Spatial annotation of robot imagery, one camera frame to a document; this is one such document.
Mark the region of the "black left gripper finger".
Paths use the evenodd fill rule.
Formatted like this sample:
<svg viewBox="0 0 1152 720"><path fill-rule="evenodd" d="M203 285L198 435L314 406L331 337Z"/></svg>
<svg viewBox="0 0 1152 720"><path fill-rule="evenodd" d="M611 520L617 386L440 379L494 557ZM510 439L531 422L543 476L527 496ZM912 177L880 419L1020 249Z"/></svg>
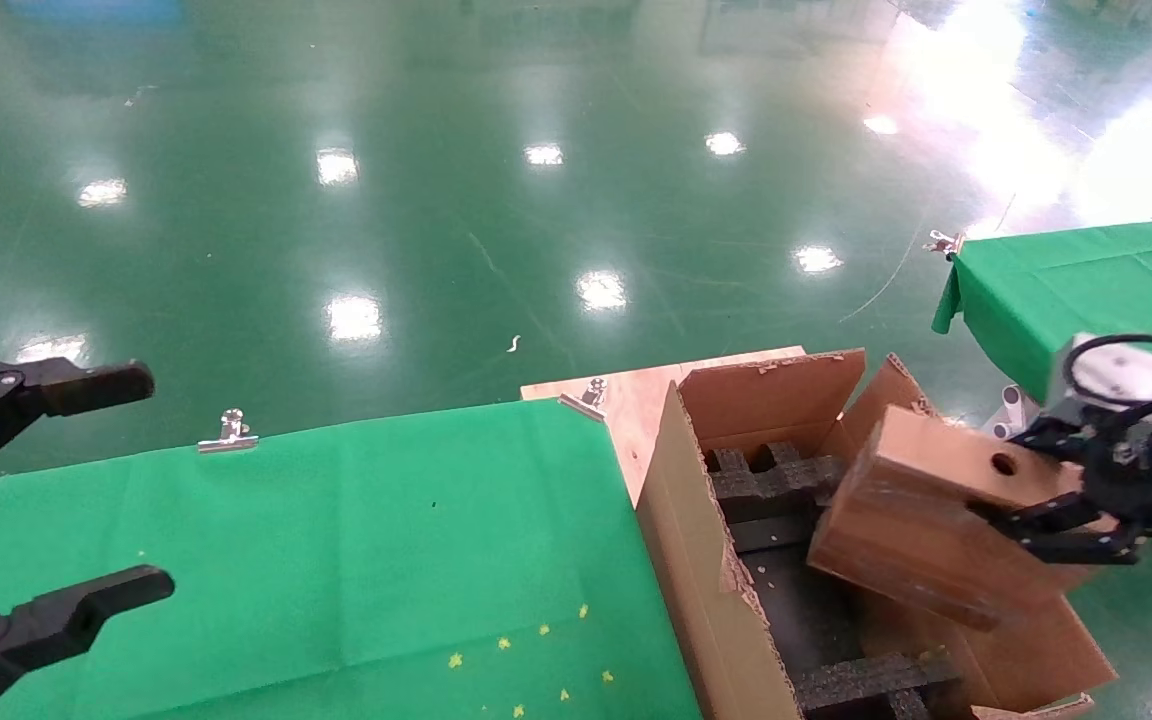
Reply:
<svg viewBox="0 0 1152 720"><path fill-rule="evenodd" d="M152 397L147 365L81 367L67 357L0 363L0 450L44 416L93 414Z"/></svg>
<svg viewBox="0 0 1152 720"><path fill-rule="evenodd" d="M90 652L111 617L174 592L170 574L138 564L37 596L0 614L0 698L28 674Z"/></svg>

